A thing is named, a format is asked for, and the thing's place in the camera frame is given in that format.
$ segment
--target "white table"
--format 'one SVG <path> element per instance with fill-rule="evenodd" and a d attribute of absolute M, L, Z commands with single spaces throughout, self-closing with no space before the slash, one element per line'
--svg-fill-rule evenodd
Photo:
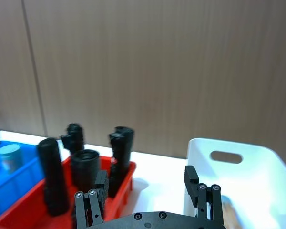
<path fill-rule="evenodd" d="M 37 145 L 45 137 L 0 131 L 0 140 Z M 59 141 L 61 160 L 69 151 Z M 112 156 L 112 149 L 103 146 L 85 145 L 101 156 Z M 167 211 L 182 214 L 184 209 L 184 167 L 186 159 L 132 152 L 131 161 L 137 164 L 133 174 L 133 191 L 122 215 L 135 212 Z"/>

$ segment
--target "white plastic bin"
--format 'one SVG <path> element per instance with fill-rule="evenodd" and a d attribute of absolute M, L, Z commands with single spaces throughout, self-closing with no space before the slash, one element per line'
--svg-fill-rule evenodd
<path fill-rule="evenodd" d="M 242 162 L 215 161 L 210 157 L 213 151 L 239 154 Z M 273 150 L 195 138 L 189 142 L 187 154 L 200 182 L 221 186 L 221 194 L 231 199 L 245 229 L 286 229 L 286 165 Z M 187 193 L 184 214 L 195 214 Z"/>

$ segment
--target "blue plastic bin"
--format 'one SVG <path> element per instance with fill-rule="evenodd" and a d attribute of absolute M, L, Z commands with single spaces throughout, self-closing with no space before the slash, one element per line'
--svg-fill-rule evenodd
<path fill-rule="evenodd" d="M 0 148 L 11 144 L 20 146 L 23 166 L 12 174 L 8 174 L 3 168 L 0 158 L 0 214 L 43 179 L 43 171 L 37 157 L 36 146 L 0 141 Z"/>

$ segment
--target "black object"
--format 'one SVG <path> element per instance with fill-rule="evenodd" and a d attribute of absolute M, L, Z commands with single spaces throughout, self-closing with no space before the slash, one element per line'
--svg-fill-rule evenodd
<path fill-rule="evenodd" d="M 63 214 L 69 209 L 69 199 L 58 144 L 55 138 L 39 142 L 38 155 L 45 176 L 44 202 L 52 216 Z"/>
<path fill-rule="evenodd" d="M 67 135 L 61 136 L 63 147 L 72 154 L 84 149 L 84 137 L 82 127 L 79 124 L 71 123 L 67 128 Z"/>
<path fill-rule="evenodd" d="M 127 174 L 133 137 L 134 130 L 124 126 L 116 127 L 115 132 L 109 134 L 113 157 L 115 158 L 115 162 L 110 166 L 108 193 L 110 197 L 116 195 Z"/>
<path fill-rule="evenodd" d="M 73 228 L 86 228 L 94 224 L 102 223 L 105 200 L 108 196 L 109 181 L 106 170 L 98 172 L 95 180 L 95 189 L 91 189 L 88 193 L 77 192 L 75 194 L 75 212 L 73 213 Z"/>
<path fill-rule="evenodd" d="M 207 187 L 199 183 L 193 166 L 185 167 L 184 182 L 194 207 L 198 208 L 196 217 L 160 211 L 135 213 L 103 222 L 99 215 L 99 212 L 102 215 L 100 204 L 96 204 L 95 191 L 93 195 L 90 194 L 91 191 L 88 194 L 78 192 L 75 194 L 77 229 L 225 229 L 221 188 L 218 185 Z M 206 217 L 207 202 L 211 204 L 210 219 Z M 91 209 L 91 215 L 86 215 L 87 209 Z M 92 226 L 87 224 L 88 221 L 92 222 Z"/>
<path fill-rule="evenodd" d="M 100 170 L 99 153 L 84 149 L 71 155 L 71 173 L 73 184 L 82 192 L 95 188 L 94 182 Z"/>

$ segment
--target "red plastic bin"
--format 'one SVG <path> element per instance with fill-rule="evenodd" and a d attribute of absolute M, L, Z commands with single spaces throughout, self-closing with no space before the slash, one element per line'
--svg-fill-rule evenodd
<path fill-rule="evenodd" d="M 106 169 L 108 174 L 110 164 L 110 157 L 101 157 L 101 167 Z M 72 185 L 70 158 L 66 159 L 62 166 L 71 203 L 69 212 L 56 217 L 47 214 L 43 203 L 44 180 L 42 180 L 0 216 L 0 229 L 72 229 L 71 212 L 77 188 Z M 124 205 L 127 204 L 128 194 L 132 190 L 132 175 L 135 168 L 136 164 L 130 162 L 129 171 L 117 195 L 115 198 L 106 199 L 104 221 L 120 216 Z"/>

